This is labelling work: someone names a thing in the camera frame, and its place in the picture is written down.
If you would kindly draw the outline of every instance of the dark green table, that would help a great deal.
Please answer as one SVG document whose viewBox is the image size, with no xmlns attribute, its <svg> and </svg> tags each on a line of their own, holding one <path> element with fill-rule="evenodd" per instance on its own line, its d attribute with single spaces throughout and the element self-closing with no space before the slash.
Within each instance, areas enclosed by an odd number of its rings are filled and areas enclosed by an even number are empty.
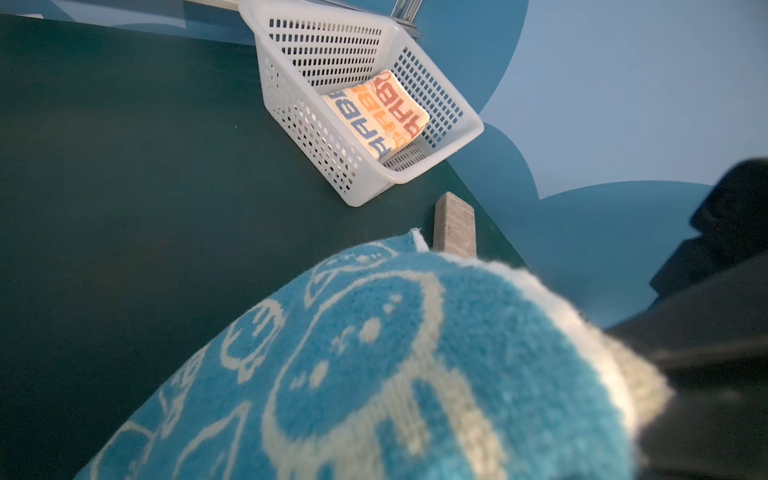
<svg viewBox="0 0 768 480">
<path fill-rule="evenodd" d="M 0 16 L 0 478 L 71 477 L 191 353 L 322 258 L 421 227 L 447 162 L 347 207 L 252 47 Z"/>
</svg>

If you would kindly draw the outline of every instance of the blue wall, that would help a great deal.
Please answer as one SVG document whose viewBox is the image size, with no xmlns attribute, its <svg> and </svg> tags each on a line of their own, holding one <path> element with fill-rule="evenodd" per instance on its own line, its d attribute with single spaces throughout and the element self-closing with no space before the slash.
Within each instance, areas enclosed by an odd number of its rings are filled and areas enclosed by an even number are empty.
<svg viewBox="0 0 768 480">
<path fill-rule="evenodd" d="M 389 13 L 395 0 L 350 0 Z M 253 44 L 181 0 L 6 0 L 0 12 Z M 449 161 L 534 273 L 600 326 L 695 232 L 717 179 L 768 153 L 764 0 L 426 0 L 422 47 L 486 122 Z"/>
</svg>

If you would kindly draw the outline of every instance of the blue towel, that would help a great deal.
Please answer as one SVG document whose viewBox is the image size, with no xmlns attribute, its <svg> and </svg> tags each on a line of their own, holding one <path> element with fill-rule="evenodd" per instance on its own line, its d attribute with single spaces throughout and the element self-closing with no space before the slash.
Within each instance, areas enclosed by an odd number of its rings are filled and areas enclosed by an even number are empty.
<svg viewBox="0 0 768 480">
<path fill-rule="evenodd" d="M 77 478 L 629 480 L 619 376 L 533 276 L 414 230 L 248 310 Z"/>
</svg>

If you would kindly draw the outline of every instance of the gray block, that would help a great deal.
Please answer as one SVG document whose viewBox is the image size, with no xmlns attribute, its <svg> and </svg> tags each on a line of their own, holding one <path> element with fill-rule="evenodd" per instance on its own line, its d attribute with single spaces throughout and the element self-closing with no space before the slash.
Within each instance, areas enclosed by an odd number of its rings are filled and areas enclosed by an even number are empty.
<svg viewBox="0 0 768 480">
<path fill-rule="evenodd" d="M 435 205 L 433 250 L 476 257 L 475 209 L 451 192 L 445 192 Z"/>
</svg>

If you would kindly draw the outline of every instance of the basket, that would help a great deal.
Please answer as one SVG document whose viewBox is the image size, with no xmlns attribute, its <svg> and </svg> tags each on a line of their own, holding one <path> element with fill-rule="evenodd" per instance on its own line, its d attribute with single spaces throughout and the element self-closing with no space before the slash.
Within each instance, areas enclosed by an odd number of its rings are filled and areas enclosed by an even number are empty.
<svg viewBox="0 0 768 480">
<path fill-rule="evenodd" d="M 240 0 L 240 14 L 256 37 L 264 105 L 348 205 L 413 180 L 483 131 L 469 103 L 390 18 L 301 0 Z M 387 69 L 430 121 L 379 163 L 320 95 Z"/>
</svg>

